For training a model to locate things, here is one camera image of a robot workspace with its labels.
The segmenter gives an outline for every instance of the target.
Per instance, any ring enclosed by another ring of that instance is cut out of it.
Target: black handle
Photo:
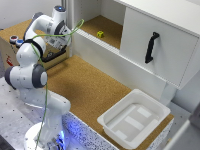
[[[147,54],[145,57],[145,63],[148,64],[149,62],[151,62],[153,60],[153,57],[151,57],[151,53],[153,50],[153,46],[154,46],[154,40],[157,39],[160,35],[156,32],[153,32],[153,36],[151,37],[150,41],[149,41],[149,45],[148,45],[148,49],[147,49]]]
[[[43,57],[43,58],[42,58],[42,62],[47,63],[47,62],[49,62],[49,61],[51,61],[51,60],[53,60],[53,59],[59,57],[60,55],[64,54],[65,52],[66,52],[66,50],[61,50],[61,51],[59,51],[58,53],[55,53],[55,54],[53,54],[53,55],[50,56],[50,57],[46,57],[46,58]]]

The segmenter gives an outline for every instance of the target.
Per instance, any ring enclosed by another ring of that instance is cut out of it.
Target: cabinet handle
[[[153,36],[151,37],[150,41],[149,41],[149,45],[148,45],[148,49],[147,49],[147,54],[145,57],[145,63],[148,64],[149,62],[151,62],[153,60],[153,57],[151,57],[151,53],[153,50],[153,46],[154,46],[154,40],[157,39],[160,35],[156,32],[153,32]]]

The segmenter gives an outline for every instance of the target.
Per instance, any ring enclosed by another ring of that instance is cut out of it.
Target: cabinet compartment
[[[84,19],[83,31],[95,37],[98,31],[103,31],[104,37],[99,39],[120,49],[126,6],[113,0],[74,0],[73,3],[74,25]]]
[[[145,63],[150,38],[155,39],[153,61]],[[179,86],[189,64],[198,38],[182,30],[127,8],[120,54],[150,72]]]

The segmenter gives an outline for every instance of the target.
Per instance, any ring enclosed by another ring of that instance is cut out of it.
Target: yellow-green cable
[[[41,37],[41,36],[54,36],[54,37],[57,36],[57,37],[62,37],[62,36],[70,35],[70,37],[69,37],[69,39],[68,39],[68,41],[67,41],[67,44],[68,44],[69,40],[71,39],[71,36],[72,36],[77,30],[79,30],[79,29],[82,27],[83,23],[84,23],[84,20],[81,19],[81,20],[78,22],[78,24],[75,26],[74,30],[72,30],[72,32],[71,32],[70,34],[65,34],[65,35],[39,34],[39,35],[34,36],[32,39],[35,39],[36,37]],[[35,47],[34,47],[34,45],[33,45],[32,43],[31,43],[31,46],[32,46],[34,52],[36,53],[36,55],[38,56],[40,63],[41,63],[42,66],[44,67],[43,62],[42,62],[42,60],[41,60],[41,58],[40,58],[38,52],[36,51],[36,49],[35,49]],[[42,119],[42,124],[41,124],[41,127],[40,127],[40,131],[39,131],[39,134],[38,134],[38,138],[37,138],[37,143],[36,143],[35,150],[37,150],[38,142],[39,142],[39,139],[40,139],[40,134],[41,134],[41,131],[42,131],[42,125],[43,125],[43,123],[44,123],[44,119],[45,119],[45,116],[46,116],[47,92],[48,92],[48,86],[47,86],[47,84],[46,84],[45,110],[44,110],[44,115],[43,115],[43,119]]]

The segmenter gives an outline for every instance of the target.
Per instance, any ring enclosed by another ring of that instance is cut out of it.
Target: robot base
[[[35,147],[36,147],[35,137],[37,136],[37,133],[39,132],[40,127],[41,127],[41,123],[35,124],[26,132],[25,137],[24,137],[24,150],[35,150]],[[67,135],[67,133],[65,133],[65,139],[66,140],[65,140],[64,150],[67,149],[70,142],[70,138]],[[42,145],[38,143],[36,150],[57,150],[57,148],[53,146],[51,148],[49,148],[48,146],[42,147]]]

